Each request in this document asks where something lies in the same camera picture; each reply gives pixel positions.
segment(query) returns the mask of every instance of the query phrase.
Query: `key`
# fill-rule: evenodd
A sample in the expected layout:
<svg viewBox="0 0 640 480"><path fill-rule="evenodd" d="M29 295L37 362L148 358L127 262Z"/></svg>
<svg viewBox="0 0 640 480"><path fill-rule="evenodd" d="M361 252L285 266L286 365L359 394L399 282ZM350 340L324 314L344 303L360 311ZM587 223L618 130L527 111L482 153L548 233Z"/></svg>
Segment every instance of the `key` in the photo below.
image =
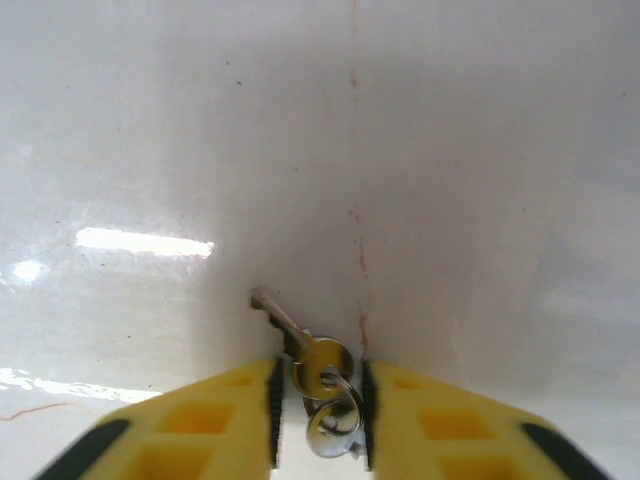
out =
<svg viewBox="0 0 640 480"><path fill-rule="evenodd" d="M329 337L314 337L301 329L276 301L262 288L249 292L249 305L269 315L273 326L285 335L285 353L293 358L293 384L304 396L326 400L342 391L338 382L326 382L323 372L335 368L349 380L353 374L353 357L339 341Z"/></svg>

